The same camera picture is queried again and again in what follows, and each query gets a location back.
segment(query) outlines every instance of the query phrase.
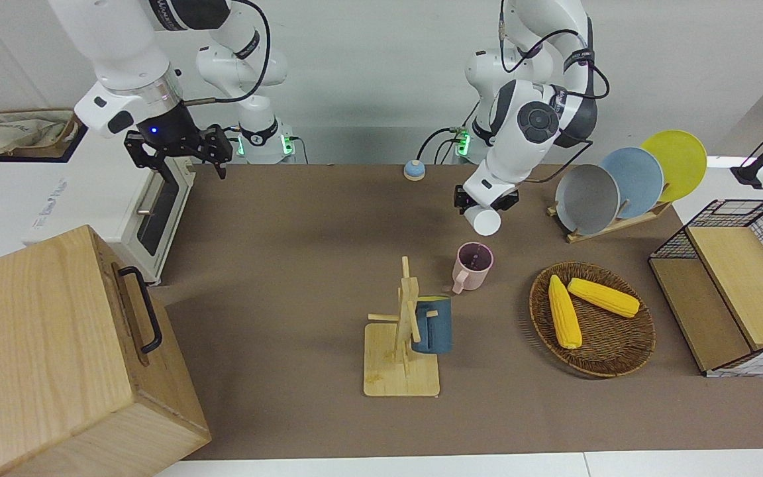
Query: mug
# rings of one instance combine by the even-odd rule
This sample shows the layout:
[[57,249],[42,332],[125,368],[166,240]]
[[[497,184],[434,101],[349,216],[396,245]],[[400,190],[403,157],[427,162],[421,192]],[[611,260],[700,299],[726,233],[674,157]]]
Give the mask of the mug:
[[455,266],[452,269],[452,291],[475,290],[482,286],[487,272],[493,266],[493,253],[480,242],[467,242],[458,247]]
[[411,343],[418,353],[439,355],[452,350],[452,300],[448,296],[417,298],[417,329],[420,342]]

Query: pink mug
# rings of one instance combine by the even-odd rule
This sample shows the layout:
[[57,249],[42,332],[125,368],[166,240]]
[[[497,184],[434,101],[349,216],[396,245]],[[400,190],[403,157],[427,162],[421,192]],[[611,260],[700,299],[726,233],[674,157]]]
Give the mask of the pink mug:
[[487,272],[493,266],[493,253],[485,244],[467,242],[458,247],[455,267],[452,269],[452,291],[475,290],[482,286]]

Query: plate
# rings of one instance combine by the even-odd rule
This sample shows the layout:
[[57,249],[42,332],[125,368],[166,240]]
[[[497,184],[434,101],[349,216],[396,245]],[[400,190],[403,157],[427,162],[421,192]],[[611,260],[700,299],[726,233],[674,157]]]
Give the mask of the plate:
[[675,129],[661,131],[649,137],[641,148],[654,155],[664,171],[667,188],[661,193],[662,202],[673,202],[693,192],[708,167],[705,146],[690,132]]
[[[584,278],[629,293],[641,302],[638,314],[624,318],[570,295],[582,329],[582,346],[566,350],[555,338],[549,310],[549,278],[553,274],[564,284],[569,284],[570,278]],[[655,328],[647,305],[622,278],[601,266],[561,262],[540,272],[529,293],[529,315],[543,344],[555,356],[591,376],[614,378],[637,371],[655,350]]]
[[595,235],[609,226],[620,209],[617,182],[605,169],[584,165],[564,174],[555,191],[559,220],[570,232]]
[[617,181],[620,200],[629,203],[617,214],[621,219],[644,215],[655,206],[664,187],[664,173],[654,155],[641,148],[620,148],[599,165]]

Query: light blue plate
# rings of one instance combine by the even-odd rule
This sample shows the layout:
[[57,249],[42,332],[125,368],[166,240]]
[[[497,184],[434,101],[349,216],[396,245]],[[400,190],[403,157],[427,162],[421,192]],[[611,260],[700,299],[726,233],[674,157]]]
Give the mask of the light blue plate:
[[621,148],[606,155],[599,165],[617,181],[620,199],[629,203],[617,215],[631,219],[644,215],[661,197],[664,173],[654,155],[641,148]]

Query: yellow plate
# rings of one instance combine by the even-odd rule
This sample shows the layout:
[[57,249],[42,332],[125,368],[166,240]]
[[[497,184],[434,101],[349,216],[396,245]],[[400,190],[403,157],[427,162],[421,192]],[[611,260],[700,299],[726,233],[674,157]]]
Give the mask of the yellow plate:
[[690,132],[670,129],[653,134],[641,145],[654,155],[668,184],[661,193],[661,202],[673,202],[693,192],[708,167],[705,146]]

